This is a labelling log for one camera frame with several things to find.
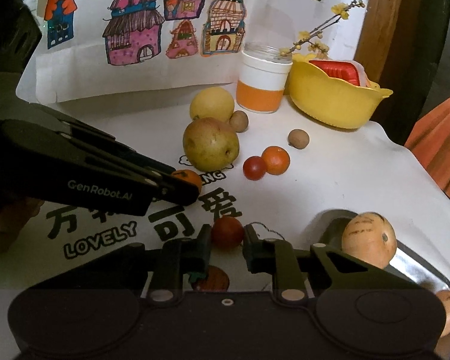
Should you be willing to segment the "red cherry tomato back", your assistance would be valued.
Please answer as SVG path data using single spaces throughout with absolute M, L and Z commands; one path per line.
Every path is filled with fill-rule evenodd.
M 252 156 L 244 161 L 242 171 L 248 180 L 260 180 L 266 174 L 266 162 L 260 156 Z

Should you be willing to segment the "white printed tablecloth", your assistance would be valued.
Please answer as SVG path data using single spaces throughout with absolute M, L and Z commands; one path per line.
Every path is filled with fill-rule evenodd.
M 286 146 L 292 129 L 310 135 L 304 150 L 290 149 L 283 175 L 247 180 L 242 161 L 266 147 Z M 305 249 L 320 238 L 332 214 L 374 211 L 393 225 L 399 241 L 450 281 L 450 199 L 406 148 L 370 122 L 353 132 L 316 123 L 283 101 L 273 114 L 250 114 L 232 167 L 208 175 L 202 199 L 186 208 L 151 205 L 143 217 L 99 214 L 47 203 L 0 256 L 0 359 L 18 347 L 7 324 L 11 300 L 23 289 L 131 242 L 148 248 L 167 236 L 197 233 L 217 214 L 257 223 L 261 237 L 283 236 Z

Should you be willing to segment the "wooden door frame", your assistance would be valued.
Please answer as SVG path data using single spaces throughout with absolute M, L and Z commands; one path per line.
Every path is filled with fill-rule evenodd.
M 393 94 L 371 117 L 399 145 L 422 112 L 441 60 L 450 0 L 368 0 L 354 58 Z

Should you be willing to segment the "painting of orange dress woman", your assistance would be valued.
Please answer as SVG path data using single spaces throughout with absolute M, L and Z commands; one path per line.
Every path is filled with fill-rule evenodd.
M 450 97 L 415 123 L 405 147 L 450 198 Z

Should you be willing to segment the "yellow flower twig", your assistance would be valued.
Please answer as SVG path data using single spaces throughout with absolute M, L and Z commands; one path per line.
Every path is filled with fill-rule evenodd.
M 329 47 L 322 42 L 323 33 L 326 29 L 331 28 L 334 24 L 339 23 L 341 20 L 348 20 L 350 18 L 350 11 L 353 8 L 366 7 L 365 2 L 362 0 L 353 0 L 350 3 L 340 2 L 331 7 L 332 16 L 326 19 L 322 24 L 308 31 L 300 31 L 298 39 L 291 47 L 284 47 L 279 49 L 279 56 L 288 57 L 293 53 L 298 52 L 306 45 L 308 51 L 314 54 L 318 59 L 327 59 Z

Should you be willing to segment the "yellow plastic bowl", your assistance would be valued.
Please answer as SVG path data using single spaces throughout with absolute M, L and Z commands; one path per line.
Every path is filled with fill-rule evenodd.
M 329 77 L 310 63 L 313 55 L 295 54 L 286 84 L 294 105 L 308 116 L 335 128 L 357 129 L 365 125 L 382 100 L 393 91 L 380 87 L 368 77 L 369 86 L 360 87 Z

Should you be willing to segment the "children's house drawing paper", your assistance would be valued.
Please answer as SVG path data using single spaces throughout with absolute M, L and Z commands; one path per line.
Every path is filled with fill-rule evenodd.
M 234 81 L 275 0 L 38 0 L 43 37 L 17 86 L 29 102 Z

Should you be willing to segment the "yellow lemon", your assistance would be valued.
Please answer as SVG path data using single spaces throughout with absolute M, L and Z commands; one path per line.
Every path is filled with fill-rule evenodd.
M 222 87 L 211 87 L 200 91 L 192 100 L 189 115 L 192 120 L 214 118 L 229 121 L 235 108 L 233 96 Z

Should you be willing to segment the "orange white jar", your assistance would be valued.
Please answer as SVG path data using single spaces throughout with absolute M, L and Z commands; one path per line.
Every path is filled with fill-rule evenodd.
M 284 96 L 292 56 L 260 42 L 247 42 L 241 55 L 235 96 L 238 105 L 257 113 L 276 112 Z

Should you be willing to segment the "metal tray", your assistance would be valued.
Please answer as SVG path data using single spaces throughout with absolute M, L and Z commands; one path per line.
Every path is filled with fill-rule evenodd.
M 341 248 L 341 235 L 356 212 L 332 209 L 322 211 L 305 227 L 305 244 L 323 243 Z M 450 290 L 450 281 L 432 264 L 402 242 L 397 242 L 397 252 L 385 270 L 434 293 Z M 436 344 L 435 353 L 441 359 L 450 359 L 450 333 Z

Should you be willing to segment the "brown longan near lemon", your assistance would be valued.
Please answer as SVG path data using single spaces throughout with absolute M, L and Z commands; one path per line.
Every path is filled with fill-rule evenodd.
M 236 133 L 243 133 L 249 126 L 249 118 L 243 111 L 235 111 L 228 123 Z

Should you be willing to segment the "brown longan alone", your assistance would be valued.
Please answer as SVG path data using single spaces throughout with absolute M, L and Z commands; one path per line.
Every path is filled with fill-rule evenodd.
M 305 147 L 310 144 L 310 136 L 309 134 L 302 130 L 302 129 L 294 129 L 292 130 L 288 135 L 288 143 L 290 146 L 298 149 L 303 150 Z

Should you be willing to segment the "red cherry tomato front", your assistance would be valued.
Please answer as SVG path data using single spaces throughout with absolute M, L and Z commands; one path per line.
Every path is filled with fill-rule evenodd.
M 245 234 L 241 222 L 231 216 L 215 220 L 212 231 L 212 245 L 221 250 L 231 250 L 238 247 Z

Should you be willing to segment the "red packaged item in bowl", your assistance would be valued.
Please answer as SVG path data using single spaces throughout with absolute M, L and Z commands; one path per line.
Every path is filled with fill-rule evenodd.
M 311 59 L 310 63 L 323 70 L 331 78 L 344 80 L 354 86 L 369 86 L 364 67 L 356 61 Z

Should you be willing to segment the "small orange kumquat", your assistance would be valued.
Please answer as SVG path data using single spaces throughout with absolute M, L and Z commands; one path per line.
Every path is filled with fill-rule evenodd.
M 202 190 L 202 180 L 199 174 L 195 173 L 192 170 L 188 169 L 181 169 L 176 170 L 171 173 L 171 175 L 175 178 L 178 178 L 180 180 L 187 181 L 190 184 L 193 184 L 198 187 L 199 192 Z
M 291 162 L 289 153 L 279 146 L 267 147 L 261 157 L 266 164 L 266 171 L 271 175 L 282 175 L 289 169 Z

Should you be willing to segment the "tan striped round fruit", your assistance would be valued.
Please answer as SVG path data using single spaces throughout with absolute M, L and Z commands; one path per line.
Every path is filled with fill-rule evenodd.
M 395 231 L 388 220 L 375 212 L 356 215 L 341 236 L 343 252 L 378 268 L 385 268 L 398 247 Z

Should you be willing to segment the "yellow green pear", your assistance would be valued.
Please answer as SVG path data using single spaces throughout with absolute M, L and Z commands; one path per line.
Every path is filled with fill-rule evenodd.
M 240 153 L 235 130 L 214 118 L 197 119 L 184 130 L 184 153 L 190 164 L 201 172 L 222 170 Z

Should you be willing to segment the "red cherry tomato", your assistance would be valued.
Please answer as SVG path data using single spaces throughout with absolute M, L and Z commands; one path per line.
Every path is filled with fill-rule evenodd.
M 260 156 L 252 156 L 244 161 L 242 171 L 248 180 L 260 180 L 266 174 L 266 162 Z
M 221 250 L 231 250 L 238 247 L 245 234 L 241 222 L 231 216 L 215 220 L 212 231 L 212 245 Z

